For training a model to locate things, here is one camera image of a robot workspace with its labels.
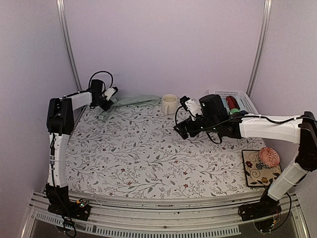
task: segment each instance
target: mug handle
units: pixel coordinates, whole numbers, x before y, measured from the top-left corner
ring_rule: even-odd
[[[165,105],[165,107],[164,107],[164,115],[167,115],[167,109],[168,109],[168,105]]]

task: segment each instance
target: red object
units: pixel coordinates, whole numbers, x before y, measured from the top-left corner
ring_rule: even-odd
[[[232,96],[226,97],[226,102],[227,102],[230,110],[234,109],[234,108],[240,109],[240,107],[239,107],[239,105],[237,103],[237,100],[234,97],[232,97]]]
[[[269,147],[264,147],[259,152],[260,160],[269,167],[278,166],[280,159],[278,153]]]

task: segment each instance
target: vertical metal post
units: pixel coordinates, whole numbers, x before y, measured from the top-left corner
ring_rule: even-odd
[[[76,63],[75,63],[75,58],[74,58],[73,50],[71,48],[71,43],[70,43],[70,37],[69,37],[65,8],[64,8],[64,0],[56,0],[56,2],[57,2],[57,10],[58,10],[60,27],[61,27],[61,31],[62,31],[62,34],[64,37],[64,43],[66,46],[68,60],[70,63],[70,67],[71,67],[71,71],[73,74],[76,89],[77,89],[77,91],[82,91],[82,86],[81,86],[81,83],[79,80],[79,76],[78,76],[78,72],[77,72],[77,68],[76,68]]]
[[[261,25],[261,33],[260,33],[260,38],[259,38],[259,43],[258,43],[258,48],[257,48],[257,54],[253,63],[253,68],[251,72],[251,77],[249,80],[248,88],[247,88],[247,94],[250,97],[255,85],[255,81],[258,75],[259,71],[259,66],[261,62],[261,57],[262,57],[262,52],[264,48],[264,42],[266,38],[266,32],[268,29],[268,22],[269,22],[269,16],[271,13],[271,5],[272,5],[272,0],[265,0],[264,3],[264,10],[263,10],[263,17],[262,17],[262,25]]]

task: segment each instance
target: floral tablecloth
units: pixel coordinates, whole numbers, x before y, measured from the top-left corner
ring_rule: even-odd
[[[246,187],[241,151],[264,147],[261,139],[224,138],[217,145],[200,133],[183,140],[173,130],[174,115],[164,116],[160,106],[113,107],[106,122],[97,119],[100,112],[86,109],[68,143],[73,191],[164,199],[258,189]],[[186,117],[180,110],[179,118]]]

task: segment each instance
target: robotic arm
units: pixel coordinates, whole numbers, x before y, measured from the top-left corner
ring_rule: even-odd
[[[317,169],[317,124],[311,112],[302,116],[266,117],[249,114],[245,111],[228,115],[219,95],[207,95],[199,100],[186,96],[180,99],[182,107],[191,116],[174,129],[183,139],[196,136],[204,131],[241,139],[260,137],[278,139],[299,144],[293,161],[283,173],[264,191],[260,202],[240,206],[239,214],[243,221],[257,219],[281,212],[279,200],[293,186],[297,185],[308,172]]]
[[[46,195],[50,201],[49,212],[87,221],[90,214],[89,201],[69,200],[66,180],[66,149],[69,137],[74,130],[73,111],[83,106],[100,106],[107,111],[113,104],[110,100],[118,89],[103,90],[103,82],[94,79],[86,91],[76,92],[62,98],[52,98],[49,104],[47,128],[50,133],[50,167],[46,184]]]

